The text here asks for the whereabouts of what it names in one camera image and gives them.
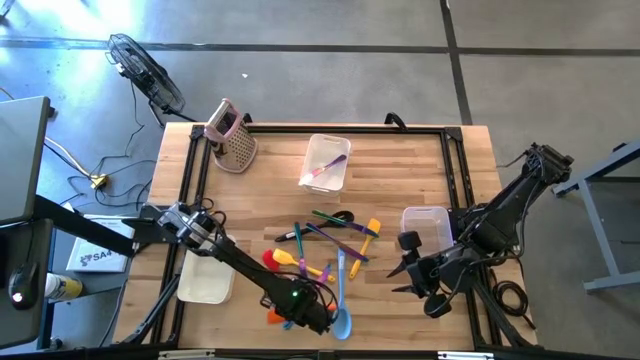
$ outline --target wooden table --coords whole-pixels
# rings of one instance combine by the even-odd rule
[[[167,125],[149,196],[151,203],[169,205],[177,200],[191,126]],[[501,189],[489,131],[485,126],[463,126],[462,132],[476,202],[487,202]],[[345,187],[339,197],[311,195],[297,186],[309,134],[257,134],[259,151],[244,174],[220,170],[212,156],[205,196],[216,202],[216,209],[227,213],[227,233],[235,236],[239,247],[258,261],[269,248],[279,247],[296,254],[295,242],[276,245],[273,239],[290,231],[294,221],[317,221],[311,216],[312,209],[326,213],[350,210],[356,220],[364,224],[371,217],[380,220],[380,238],[374,240],[367,251],[371,261],[362,265],[354,280],[347,280],[346,302],[353,317],[351,337],[337,341],[331,334],[318,336],[307,328],[283,331],[279,325],[267,325],[267,310],[258,303],[262,290],[242,276],[236,276],[227,303],[186,304],[180,348],[473,348],[464,295],[454,298],[449,314],[431,319],[423,313],[423,300],[412,294],[391,292],[395,287],[409,284],[406,274],[386,278],[400,261],[396,236],[404,208],[450,207],[439,138],[389,134],[338,136],[348,138],[352,144]],[[198,160],[194,169],[199,169]],[[196,178],[197,171],[190,194],[194,193]],[[363,235],[354,231],[330,229],[329,232],[357,249],[364,240]],[[423,239],[423,243],[427,249],[438,250],[433,241]],[[304,245],[307,264],[322,268],[331,262],[332,268],[337,269],[336,247],[332,243],[310,234],[305,237]],[[156,300],[166,249],[166,245],[152,245],[133,260],[114,341],[130,334]],[[347,273],[352,261],[347,259]],[[524,287],[517,263],[507,262],[495,272],[499,280],[512,280]],[[338,292],[337,283],[332,288]],[[482,303],[477,302],[483,334],[488,339],[486,312]],[[171,311],[165,318],[165,333],[170,328],[173,304],[168,309]],[[522,318],[509,319],[527,340],[537,342],[535,333]]]

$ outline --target red spoon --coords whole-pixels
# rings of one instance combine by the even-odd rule
[[[262,262],[269,268],[269,270],[280,271],[280,264],[273,260],[273,250],[268,249],[262,253]]]

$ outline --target cheese grater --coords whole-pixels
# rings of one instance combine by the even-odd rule
[[[229,99],[222,99],[204,127],[204,135],[213,146],[216,165],[232,173],[245,171],[258,150],[258,142]]]

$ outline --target black fan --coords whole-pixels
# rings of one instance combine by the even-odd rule
[[[128,35],[114,34],[109,37],[107,45],[111,55],[109,62],[149,99],[149,109],[160,127],[164,128],[164,124],[154,105],[165,114],[196,121],[180,113],[185,105],[182,93],[169,78],[167,70],[158,65],[137,42]]]

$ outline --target concrete floor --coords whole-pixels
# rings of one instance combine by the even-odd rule
[[[463,47],[640,47],[640,3],[633,0],[449,4]],[[12,39],[106,40],[113,32],[166,43],[447,44],[437,0],[18,0],[0,26],[0,36]],[[59,113],[48,136],[87,166],[104,155],[122,153],[136,129],[129,84],[103,53],[0,47],[0,86],[15,97],[51,97]],[[151,55],[182,90],[185,113],[200,119],[227,96],[256,121],[380,122],[386,112],[395,111],[410,124],[461,123],[447,54]],[[460,61],[473,123],[489,126],[498,163],[536,141],[572,155],[574,172],[580,172],[640,133],[640,57],[461,55]],[[132,158],[114,160],[106,169],[156,157],[162,132],[140,93],[138,119],[147,126],[133,142]],[[116,194],[144,183],[152,171],[153,164],[145,164],[123,172],[109,191]],[[503,184],[516,173],[515,167],[501,170]],[[56,201],[74,194],[65,180],[73,170],[48,151],[41,174],[41,194]],[[86,184],[79,188],[88,191]],[[84,197],[73,203],[87,204],[81,209],[88,213],[133,211],[132,206],[114,209],[92,201]],[[592,296],[582,290],[582,281],[606,275],[606,267],[579,196],[557,200],[547,193],[527,219],[525,280],[540,343],[554,350],[637,357],[640,287]],[[95,346],[115,298],[106,293],[58,305],[54,335],[70,348]],[[91,321],[79,323],[77,314]]]

